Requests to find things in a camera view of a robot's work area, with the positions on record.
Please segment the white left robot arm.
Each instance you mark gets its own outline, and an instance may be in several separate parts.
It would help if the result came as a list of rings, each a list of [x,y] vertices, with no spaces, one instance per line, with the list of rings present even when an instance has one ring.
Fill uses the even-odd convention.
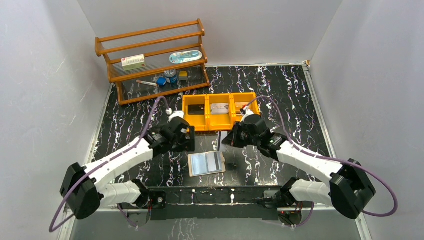
[[[124,183],[112,183],[112,180],[158,155],[194,150],[195,128],[184,119],[182,111],[176,111],[166,124],[147,130],[118,151],[84,166],[71,165],[59,192],[78,220],[88,218],[100,207],[111,205],[163,209],[164,192],[150,190],[139,179]]]

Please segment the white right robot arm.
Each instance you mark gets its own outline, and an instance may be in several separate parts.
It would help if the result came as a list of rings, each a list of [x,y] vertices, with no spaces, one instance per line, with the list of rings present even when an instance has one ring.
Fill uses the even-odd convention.
[[[356,219],[376,194],[376,189],[358,161],[346,164],[320,160],[319,155],[290,143],[280,133],[272,132],[258,114],[250,110],[221,141],[234,148],[255,146],[265,157],[294,166],[318,181],[292,177],[274,195],[264,195],[256,201],[265,207],[295,207],[301,202],[313,202],[334,207],[340,214]]]

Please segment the white card black stripe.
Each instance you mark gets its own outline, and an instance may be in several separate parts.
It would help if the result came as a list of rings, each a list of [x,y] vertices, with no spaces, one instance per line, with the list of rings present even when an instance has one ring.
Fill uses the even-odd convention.
[[[217,139],[217,151],[218,152],[226,152],[227,146],[223,143],[223,140],[228,136],[227,131],[220,131],[218,133],[218,139]]]

